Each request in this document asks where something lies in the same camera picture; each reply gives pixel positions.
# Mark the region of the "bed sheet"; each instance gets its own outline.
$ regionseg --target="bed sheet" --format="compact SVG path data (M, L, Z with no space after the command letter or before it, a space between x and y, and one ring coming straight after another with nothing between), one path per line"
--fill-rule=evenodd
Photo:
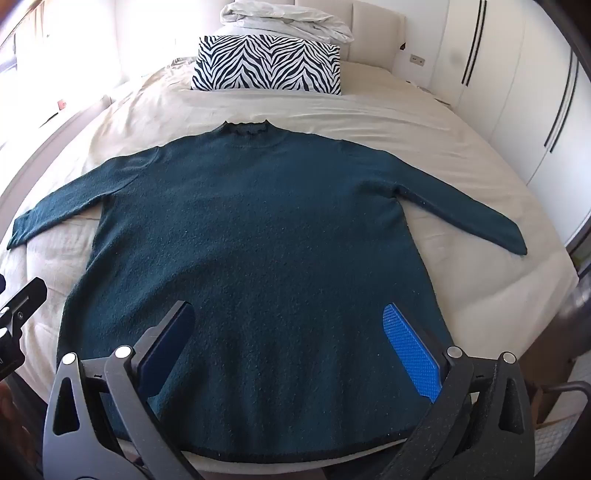
M428 93L386 70L347 62L342 96L197 92L190 90L190 72L190 59L179 59L99 115L59 155L17 215L109 158L207 132L224 121L269 120L386 150L517 223L528 247L525 257L402 201L446 324L469 355L520 356L576 285L573 264L535 197L488 143ZM99 218L100 206L91 208L6 251L11 227L0 244L0 273L7 280L0 304L35 276L48 286L47 302L25 324L21 345L27 360L18 370L46 401L64 301L85 270Z

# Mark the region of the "headboard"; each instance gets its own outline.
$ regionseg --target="headboard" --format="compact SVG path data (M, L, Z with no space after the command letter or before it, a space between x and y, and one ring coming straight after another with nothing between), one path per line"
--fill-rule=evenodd
M265 0L280 5L301 5L322 10L344 21L355 40L341 48L341 59L392 71L404 43L404 17L392 10L358 0ZM220 10L231 0L197 0L199 32L211 34L222 25Z

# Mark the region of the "folded blanket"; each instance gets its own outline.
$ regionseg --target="folded blanket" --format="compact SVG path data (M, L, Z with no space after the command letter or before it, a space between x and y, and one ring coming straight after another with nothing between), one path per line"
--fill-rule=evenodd
M223 25L266 30L265 33L344 45L353 41L349 27L338 17L321 10L296 5L273 5L254 0L238 0L220 12Z

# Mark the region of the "dark teal sweater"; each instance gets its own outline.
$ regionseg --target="dark teal sweater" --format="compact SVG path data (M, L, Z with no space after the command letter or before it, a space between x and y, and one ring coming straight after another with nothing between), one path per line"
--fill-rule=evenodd
M187 300L197 329L151 401L172 439L221 460L331 458L407 435L428 407L387 304L452 341L398 197L527 253L511 220L395 156L268 122L113 158L19 217L8 248L102 202L58 359L132 345Z

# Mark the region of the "white wardrobe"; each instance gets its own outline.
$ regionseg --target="white wardrobe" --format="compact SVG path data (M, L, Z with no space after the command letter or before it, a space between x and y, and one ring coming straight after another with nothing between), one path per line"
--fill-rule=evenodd
M538 197L568 245L591 214L591 82L533 0L450 0L430 89Z

